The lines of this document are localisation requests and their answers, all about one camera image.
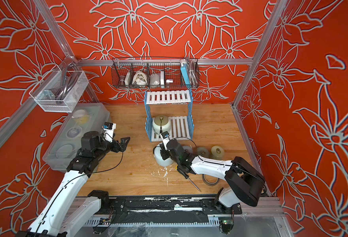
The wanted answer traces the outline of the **green tea canister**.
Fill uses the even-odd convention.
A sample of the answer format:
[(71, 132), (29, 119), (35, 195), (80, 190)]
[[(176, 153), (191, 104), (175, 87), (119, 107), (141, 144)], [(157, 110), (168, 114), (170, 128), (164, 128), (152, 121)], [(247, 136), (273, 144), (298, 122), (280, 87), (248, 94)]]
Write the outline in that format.
[(198, 147), (197, 148), (197, 155), (204, 157), (204, 158), (209, 158), (209, 151), (205, 147)]

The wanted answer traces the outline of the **pale blue round jar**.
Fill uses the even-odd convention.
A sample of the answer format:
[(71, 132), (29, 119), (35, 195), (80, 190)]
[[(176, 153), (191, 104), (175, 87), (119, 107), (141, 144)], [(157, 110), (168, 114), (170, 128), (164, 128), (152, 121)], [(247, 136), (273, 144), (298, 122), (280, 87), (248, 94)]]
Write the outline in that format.
[(160, 166), (166, 167), (173, 164), (174, 162), (170, 157), (170, 153), (165, 149), (163, 143), (160, 143), (153, 149), (153, 155), (156, 162)]

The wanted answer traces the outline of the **blue white slatted shelf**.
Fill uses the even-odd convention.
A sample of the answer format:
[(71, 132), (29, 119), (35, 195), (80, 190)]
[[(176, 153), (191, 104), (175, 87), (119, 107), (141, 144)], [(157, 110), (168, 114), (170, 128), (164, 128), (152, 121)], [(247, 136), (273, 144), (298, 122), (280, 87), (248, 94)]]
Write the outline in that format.
[(186, 116), (169, 116), (163, 113), (163, 117), (167, 117), (168, 124), (171, 125), (168, 133), (171, 138), (183, 140), (185, 138), (192, 139), (194, 134), (194, 121), (192, 116), (193, 96), (190, 89), (187, 90), (167, 90), (167, 91), (147, 91), (144, 96), (144, 106), (146, 110), (145, 130), (148, 139), (151, 142), (159, 142), (162, 140), (159, 131), (164, 130), (163, 125), (155, 125), (155, 117), (151, 115), (151, 105), (187, 105)]

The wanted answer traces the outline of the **yellow tea canister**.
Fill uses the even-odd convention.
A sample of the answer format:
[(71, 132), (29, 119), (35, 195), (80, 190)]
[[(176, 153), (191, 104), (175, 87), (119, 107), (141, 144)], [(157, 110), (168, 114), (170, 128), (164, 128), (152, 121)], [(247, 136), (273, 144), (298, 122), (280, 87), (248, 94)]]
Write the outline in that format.
[(225, 156), (225, 151), (222, 147), (215, 145), (211, 148), (211, 158), (215, 160), (222, 160)]

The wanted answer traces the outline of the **cream round jar with tassel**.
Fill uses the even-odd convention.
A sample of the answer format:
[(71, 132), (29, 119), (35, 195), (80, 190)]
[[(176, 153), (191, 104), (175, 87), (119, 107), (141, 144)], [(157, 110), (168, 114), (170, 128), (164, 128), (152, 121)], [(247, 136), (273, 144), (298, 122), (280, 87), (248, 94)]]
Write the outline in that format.
[(163, 132), (170, 132), (172, 129), (172, 123), (169, 117), (158, 115), (153, 119), (152, 127), (154, 133), (160, 135)]

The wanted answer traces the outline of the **blue tea canister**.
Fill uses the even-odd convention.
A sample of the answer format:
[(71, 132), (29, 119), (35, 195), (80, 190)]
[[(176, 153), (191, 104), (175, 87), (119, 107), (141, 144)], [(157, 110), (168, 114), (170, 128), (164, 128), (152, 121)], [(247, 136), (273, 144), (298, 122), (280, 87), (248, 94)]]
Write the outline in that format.
[(192, 154), (193, 149), (190, 146), (182, 146), (186, 153)]

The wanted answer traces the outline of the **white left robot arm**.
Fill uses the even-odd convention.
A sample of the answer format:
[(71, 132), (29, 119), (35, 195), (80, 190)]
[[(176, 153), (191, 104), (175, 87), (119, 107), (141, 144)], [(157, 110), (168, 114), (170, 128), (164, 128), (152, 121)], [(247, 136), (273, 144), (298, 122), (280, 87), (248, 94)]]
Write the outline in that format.
[(115, 140), (113, 130), (103, 133), (90, 131), (81, 139), (81, 148), (66, 169), (63, 180), (53, 197), (35, 221), (27, 228), (16, 233), (17, 237), (73, 237), (96, 213), (112, 215), (112, 206), (107, 191), (93, 190), (84, 203), (70, 216), (67, 212), (78, 192), (97, 170), (100, 161), (110, 152), (123, 153), (130, 137)]

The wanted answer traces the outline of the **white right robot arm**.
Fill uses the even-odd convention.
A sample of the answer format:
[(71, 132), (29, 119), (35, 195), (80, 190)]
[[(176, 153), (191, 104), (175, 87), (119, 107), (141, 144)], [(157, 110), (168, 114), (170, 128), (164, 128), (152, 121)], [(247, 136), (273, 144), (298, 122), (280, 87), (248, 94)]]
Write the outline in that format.
[(266, 181), (245, 159), (235, 157), (221, 161), (205, 158), (186, 151), (176, 139), (159, 144), (155, 151), (160, 152), (164, 161), (175, 162), (177, 172), (185, 179), (190, 180), (189, 174), (196, 174), (226, 181), (229, 187), (219, 191), (216, 204), (226, 208), (240, 202), (253, 207), (258, 205)]

